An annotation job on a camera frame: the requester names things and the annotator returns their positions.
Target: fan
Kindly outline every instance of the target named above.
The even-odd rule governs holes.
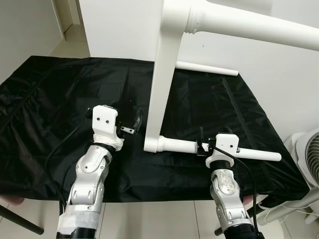
[[[295,133],[285,142],[296,165],[299,167],[310,188],[319,187],[319,128],[308,133]],[[319,214],[319,201],[310,204]],[[310,224],[318,216],[308,215],[305,223]]]

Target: black fabric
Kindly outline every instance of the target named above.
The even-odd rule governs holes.
[[[211,200],[204,157],[143,151],[153,66],[127,59],[30,57],[0,86],[0,194],[57,200],[44,174],[46,157],[88,108],[112,105],[123,126],[132,125],[139,107],[144,117],[139,133],[126,136],[123,149],[114,154],[105,201]],[[161,135],[195,141],[200,126],[204,142],[227,126],[240,138],[239,147],[282,155],[281,162],[244,159],[257,191],[270,194],[271,203],[300,199],[309,190],[241,76],[175,70]],[[92,132],[88,119],[50,161],[58,184],[72,164],[65,197],[75,179],[75,161],[91,143]],[[243,194],[251,194],[245,169],[235,164],[233,170]]]

